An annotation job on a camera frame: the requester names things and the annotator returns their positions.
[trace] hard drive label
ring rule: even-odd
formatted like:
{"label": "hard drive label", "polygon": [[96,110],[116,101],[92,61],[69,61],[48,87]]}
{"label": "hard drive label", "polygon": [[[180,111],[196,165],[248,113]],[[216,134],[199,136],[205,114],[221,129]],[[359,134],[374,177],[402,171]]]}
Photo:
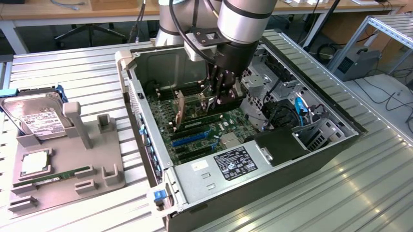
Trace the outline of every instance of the hard drive label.
{"label": "hard drive label", "polygon": [[213,156],[213,159],[225,180],[232,180],[257,169],[243,146]]}
{"label": "hard drive label", "polygon": [[64,132],[64,126],[54,111],[23,115],[21,120],[34,136]]}

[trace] metal rack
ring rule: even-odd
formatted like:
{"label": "metal rack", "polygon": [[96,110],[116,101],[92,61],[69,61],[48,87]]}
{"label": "metal rack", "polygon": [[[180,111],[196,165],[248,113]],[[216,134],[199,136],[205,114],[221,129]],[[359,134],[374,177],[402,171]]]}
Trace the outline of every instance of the metal rack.
{"label": "metal rack", "polygon": [[338,68],[350,48],[355,44],[359,36],[364,32],[366,27],[368,25],[372,26],[382,33],[388,35],[392,39],[395,39],[408,48],[408,51],[403,54],[395,66],[391,68],[390,73],[394,71],[394,69],[398,67],[398,65],[402,63],[402,61],[413,52],[413,15],[411,14],[375,15],[375,16],[370,15],[362,21],[342,52],[336,56],[334,56],[331,62],[328,63],[327,69],[331,72],[334,72],[335,69]]}

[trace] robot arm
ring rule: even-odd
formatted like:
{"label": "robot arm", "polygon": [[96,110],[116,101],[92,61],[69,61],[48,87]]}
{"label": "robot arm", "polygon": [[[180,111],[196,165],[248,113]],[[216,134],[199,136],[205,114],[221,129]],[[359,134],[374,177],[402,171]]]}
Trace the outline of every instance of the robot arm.
{"label": "robot arm", "polygon": [[[276,0],[209,0],[219,9],[217,19],[205,1],[168,0],[172,6],[160,6],[156,45],[184,42],[187,52],[204,58],[215,103],[225,104],[237,97],[236,83],[249,65]],[[193,33],[188,33],[191,26],[196,27]]]}

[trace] blue pcie slot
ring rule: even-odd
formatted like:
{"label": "blue pcie slot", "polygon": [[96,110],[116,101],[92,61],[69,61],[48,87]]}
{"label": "blue pcie slot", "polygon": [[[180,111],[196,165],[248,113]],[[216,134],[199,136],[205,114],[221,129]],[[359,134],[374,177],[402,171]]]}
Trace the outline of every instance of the blue pcie slot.
{"label": "blue pcie slot", "polygon": [[183,144],[188,144],[193,141],[197,141],[197,140],[207,138],[209,131],[211,131],[211,129],[208,131],[203,132],[201,134],[197,134],[197,135],[191,136],[185,139],[181,139],[181,140],[172,142],[172,147],[180,146]]}

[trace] office chair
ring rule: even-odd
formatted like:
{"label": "office chair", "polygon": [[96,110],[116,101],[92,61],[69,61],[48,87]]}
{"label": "office chair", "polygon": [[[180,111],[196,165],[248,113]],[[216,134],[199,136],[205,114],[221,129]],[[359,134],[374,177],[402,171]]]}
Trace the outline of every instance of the office chair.
{"label": "office chair", "polygon": [[64,42],[61,40],[65,39],[66,37],[82,32],[82,31],[85,31],[85,30],[88,31],[88,34],[89,34],[89,47],[93,46],[92,37],[93,37],[93,31],[94,30],[118,37],[121,39],[121,43],[124,44],[126,42],[126,37],[122,34],[113,31],[112,29],[113,29],[113,23],[109,23],[109,29],[100,27],[97,24],[85,24],[80,27],[77,27],[74,24],[72,24],[72,30],[69,30],[62,35],[58,35],[58,36],[54,37],[56,46],[64,47]]}

